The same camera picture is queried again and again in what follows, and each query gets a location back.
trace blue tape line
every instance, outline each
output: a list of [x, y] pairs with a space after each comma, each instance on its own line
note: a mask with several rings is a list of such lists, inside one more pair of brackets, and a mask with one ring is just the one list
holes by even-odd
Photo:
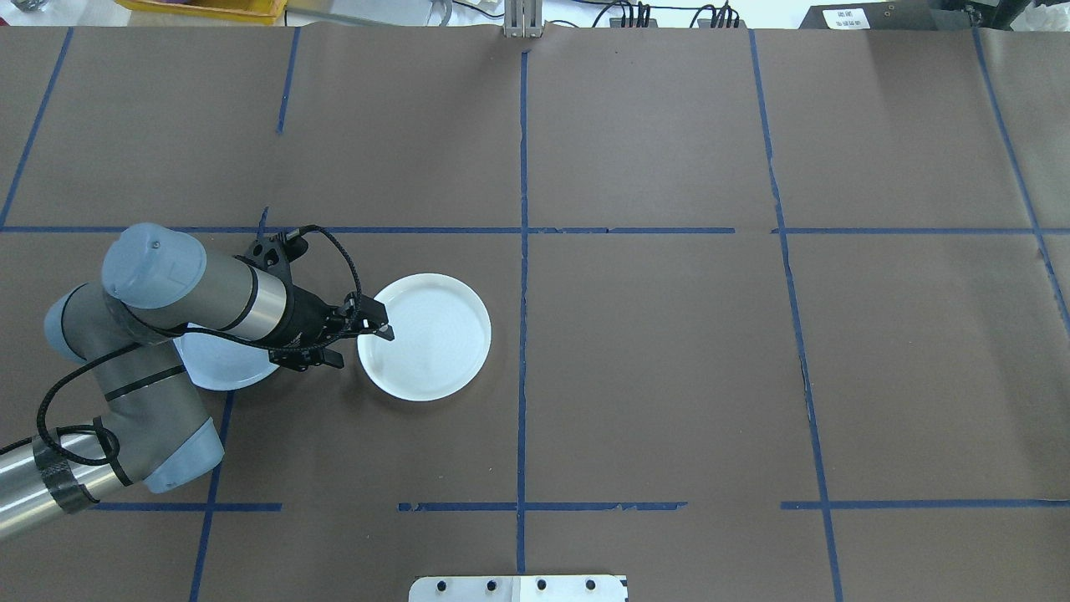
[[[258, 233], [253, 226], [167, 226], [189, 233]], [[275, 229], [291, 230], [297, 226], [278, 226]], [[515, 227], [396, 227], [396, 226], [324, 226], [334, 233], [349, 234], [518, 234]], [[108, 233], [121, 232], [127, 226], [3, 226], [0, 231], [9, 233]]]
[[100, 512], [204, 512], [205, 504], [199, 503], [137, 503], [137, 501], [102, 501], [92, 510]]
[[63, 68], [63, 60], [66, 58], [67, 48], [71, 47], [71, 38], [74, 36], [74, 28], [68, 27], [66, 36], [63, 37], [63, 45], [60, 53], [56, 58], [56, 66], [52, 67], [52, 76], [48, 78], [48, 86], [45, 94], [41, 97], [41, 106], [37, 107], [37, 114], [33, 118], [33, 125], [30, 126], [30, 135], [26, 138], [26, 145], [22, 146], [22, 155], [18, 158], [15, 167], [15, 175], [11, 179], [11, 187], [7, 188], [7, 198], [4, 200], [3, 209], [0, 210], [0, 227], [7, 221], [7, 213], [11, 212], [11, 204], [15, 201], [15, 192], [18, 191], [18, 182], [22, 179], [22, 170], [26, 169], [26, 161], [30, 158], [30, 150], [33, 149], [33, 141], [37, 138], [37, 129], [41, 127], [41, 120], [45, 117], [45, 108], [48, 106], [48, 98], [56, 88], [56, 80], [59, 79], [60, 70]]
[[529, 501], [531, 512], [607, 512], [635, 510], [638, 512], [675, 512], [687, 506], [686, 501]]
[[515, 512], [511, 501], [422, 501], [416, 506], [399, 504], [398, 512]]
[[278, 503], [239, 503], [216, 504], [213, 512], [281, 512], [282, 505]]
[[[918, 510], [946, 508], [1070, 508], [1070, 499], [847, 499], [832, 510]], [[821, 510], [820, 501], [782, 501], [781, 510]]]
[[1014, 144], [1010, 141], [1007, 125], [1004, 123], [1003, 112], [999, 110], [999, 103], [996, 101], [995, 89], [992, 87], [992, 78], [989, 76], [989, 64], [984, 58], [984, 47], [981, 44], [980, 30], [974, 28], [973, 33], [974, 48], [977, 50], [977, 62], [981, 66], [984, 88], [989, 92], [989, 102], [992, 103], [992, 112], [995, 114], [996, 124], [999, 126], [999, 135], [1003, 137], [1004, 146], [1007, 149], [1007, 157], [1010, 159], [1011, 169], [1014, 171], [1014, 179], [1018, 180], [1018, 188], [1022, 192], [1022, 201], [1025, 203], [1025, 212], [1029, 215], [1029, 223], [1033, 226], [1033, 231], [1037, 236], [1037, 246], [1040, 247], [1040, 254], [1044, 258], [1048, 280], [1052, 284], [1059, 314], [1063, 317], [1063, 328], [1066, 329], [1067, 336], [1070, 336], [1070, 313], [1067, 312], [1066, 298], [1063, 296], [1063, 287], [1059, 285], [1059, 278], [1055, 275], [1055, 267], [1052, 266], [1052, 257], [1048, 252], [1048, 244], [1044, 242], [1044, 234], [1040, 230], [1040, 221], [1037, 219], [1037, 212], [1033, 207], [1033, 199], [1029, 197], [1029, 190], [1025, 186], [1025, 177], [1022, 176], [1022, 169], [1018, 164], [1018, 155], [1014, 153]]
[[293, 82], [293, 65], [297, 60], [297, 43], [301, 41], [301, 28], [293, 28], [293, 42], [290, 45], [290, 64], [286, 67], [286, 83], [282, 84], [282, 102], [278, 107], [278, 125], [275, 132], [282, 133], [286, 124], [286, 107], [290, 104], [290, 84]]
[[[636, 510], [639, 512], [675, 512], [686, 501], [525, 501], [524, 512], [606, 512]], [[511, 501], [422, 501], [399, 504], [398, 512], [514, 512]]]
[[795, 328], [795, 346], [798, 349], [799, 368], [802, 372], [802, 390], [806, 398], [807, 415], [810, 421], [810, 446], [813, 449], [813, 465], [817, 474], [817, 493], [821, 496], [822, 519], [825, 523], [825, 546], [828, 549], [828, 565], [832, 577], [832, 593], [837, 602], [843, 601], [843, 586], [840, 581], [840, 560], [836, 550], [836, 534], [832, 530], [832, 512], [828, 507], [828, 485], [825, 481], [825, 463], [821, 452], [821, 437], [817, 433], [817, 415], [813, 407], [813, 389], [810, 386], [810, 367], [806, 357], [806, 343], [802, 340], [802, 321], [799, 319], [798, 297], [795, 294], [795, 276], [788, 248], [788, 234], [784, 233], [784, 210], [780, 199], [780, 186], [773, 169], [773, 136], [769, 133], [769, 117], [765, 107], [765, 92], [762, 89], [762, 70], [758, 59], [758, 40], [754, 30], [748, 30], [750, 35], [751, 61], [754, 63], [754, 86], [758, 91], [758, 106], [762, 114], [762, 134], [765, 138], [765, 157], [769, 165], [769, 184], [773, 186], [773, 198], [777, 207], [777, 228], [780, 235], [780, 253], [784, 263], [784, 277], [788, 281], [788, 297], [792, 308], [792, 324]]
[[[784, 228], [786, 234], [1031, 234], [1029, 228]], [[774, 228], [769, 233], [780, 233]]]
[[531, 228], [533, 234], [734, 234], [735, 228]]
[[[227, 392], [227, 403], [223, 407], [223, 420], [219, 422], [219, 442], [227, 446], [227, 433], [230, 431], [230, 414], [234, 410], [234, 392]], [[208, 504], [204, 509], [204, 523], [201, 525], [200, 544], [197, 546], [197, 564], [194, 565], [194, 580], [189, 586], [189, 602], [197, 602], [200, 596], [201, 575], [204, 573], [204, 558], [208, 556], [208, 540], [212, 535], [212, 515], [215, 513], [215, 496], [219, 490], [219, 472], [223, 463], [212, 469], [212, 483], [208, 489]]]
[[517, 391], [517, 574], [526, 569], [524, 557], [528, 501], [528, 53], [520, 53], [520, 385]]

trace white label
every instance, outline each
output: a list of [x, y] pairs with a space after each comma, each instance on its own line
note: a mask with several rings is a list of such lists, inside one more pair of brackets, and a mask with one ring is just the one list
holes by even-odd
[[869, 29], [869, 19], [861, 9], [836, 9], [822, 13], [828, 29]]

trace white bowl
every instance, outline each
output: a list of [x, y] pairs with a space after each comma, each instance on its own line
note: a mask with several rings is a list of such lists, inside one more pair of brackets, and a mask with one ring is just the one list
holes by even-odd
[[362, 336], [361, 365], [395, 398], [430, 402], [460, 391], [490, 352], [490, 317], [483, 299], [459, 279], [414, 274], [376, 295], [386, 306], [394, 341]]
[[260, 383], [278, 369], [268, 360], [268, 352], [190, 333], [174, 340], [189, 380], [201, 389], [233, 391]]

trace wire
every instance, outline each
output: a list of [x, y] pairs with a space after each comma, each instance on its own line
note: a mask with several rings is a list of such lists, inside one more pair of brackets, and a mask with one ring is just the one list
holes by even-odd
[[601, 20], [602, 15], [605, 15], [606, 12], [612, 9], [613, 6], [621, 6], [621, 25], [624, 26], [624, 19], [627, 17], [627, 15], [631, 14], [631, 9], [632, 9], [631, 2], [628, 2], [627, 0], [613, 0], [613, 2], [605, 4], [602, 6], [602, 10], [598, 12], [598, 16], [595, 17], [595, 22], [591, 24], [591, 27], [593, 28], [598, 27], [598, 21]]
[[454, 3], [450, 0], [441, 0], [442, 2], [442, 20], [439, 21], [439, 27], [446, 27], [449, 25], [449, 17], [454, 16]]
[[[94, 429], [91, 425], [76, 425], [74, 427], [60, 427], [56, 431], [57, 431], [57, 433], [59, 435], [77, 435], [77, 434], [83, 434], [83, 435], [97, 435], [97, 436], [100, 436], [100, 433], [97, 433], [96, 429]], [[113, 442], [111, 442], [109, 439], [109, 442], [113, 443], [116, 446], [119, 445], [119, 439], [114, 439]], [[3, 454], [5, 454], [7, 452], [11, 452], [11, 451], [15, 451], [18, 448], [20, 448], [22, 446], [30, 445], [32, 443], [33, 443], [33, 437], [27, 437], [25, 439], [19, 439], [17, 442], [13, 443], [13, 444], [9, 444], [9, 445], [0, 448], [0, 456], [3, 456]]]
[[710, 20], [713, 21], [717, 19], [717, 6], [714, 6], [713, 4], [706, 4], [694, 12], [694, 16], [691, 17], [691, 25], [687, 26], [688, 29], [691, 29], [692, 27], [694, 27], [694, 24], [699, 22], [699, 16], [702, 15], [702, 11], [705, 11], [706, 9], [709, 9], [710, 11], [714, 12], [714, 15], [710, 17]]
[[86, 466], [104, 466], [105, 464], [111, 464], [114, 462], [114, 460], [119, 458], [119, 438], [116, 437], [116, 434], [108, 429], [105, 429], [104, 427], [96, 429], [95, 427], [90, 427], [88, 425], [81, 425], [76, 428], [63, 428], [64, 430], [78, 429], [79, 431], [95, 433], [96, 436], [102, 439], [101, 447], [104, 448], [104, 458], [91, 459], [78, 456], [64, 449], [59, 442], [52, 438], [51, 433], [48, 432], [48, 426], [46, 425], [45, 418], [48, 415], [48, 406], [51, 405], [52, 400], [56, 398], [56, 393], [59, 393], [60, 389], [65, 387], [68, 383], [103, 365], [104, 362], [113, 360], [120, 356], [125, 356], [126, 354], [129, 354], [140, 348], [140, 343], [131, 343], [129, 345], [116, 350], [110, 354], [105, 354], [100, 358], [79, 367], [71, 374], [60, 379], [56, 385], [52, 385], [52, 388], [45, 393], [45, 398], [41, 400], [41, 406], [37, 408], [37, 435], [41, 437], [41, 441], [43, 441], [46, 446], [51, 448], [52, 451], [71, 462], [77, 462], [78, 464], [85, 464]]
[[454, 0], [454, 4], [457, 4], [458, 6], [464, 6], [465, 9], [472, 9], [473, 11], [482, 14], [483, 16], [485, 16], [487, 18], [491, 18], [491, 19], [500, 19], [500, 18], [502, 18], [502, 17], [505, 16], [505, 13], [502, 13], [501, 15], [492, 15], [492, 14], [488, 13], [487, 11], [484, 11], [479, 6], [473, 6], [472, 4], [469, 4], [468, 2], [461, 2], [460, 0]]

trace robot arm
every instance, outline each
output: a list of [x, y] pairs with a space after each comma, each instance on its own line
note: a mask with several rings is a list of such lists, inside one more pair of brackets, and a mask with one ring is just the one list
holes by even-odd
[[80, 364], [135, 348], [92, 369], [110, 410], [93, 420], [94, 430], [49, 433], [66, 452], [100, 465], [72, 462], [40, 435], [0, 456], [0, 540], [138, 481], [163, 493], [219, 463], [212, 419], [173, 345], [159, 344], [186, 324], [269, 350], [273, 362], [296, 371], [341, 368], [340, 355], [326, 350], [339, 339], [393, 340], [385, 308], [363, 296], [358, 281], [340, 307], [292, 283], [289, 262], [307, 248], [306, 231], [259, 236], [242, 257], [208, 251], [189, 234], [154, 223], [121, 234], [102, 281], [75, 288], [45, 319], [52, 348]]

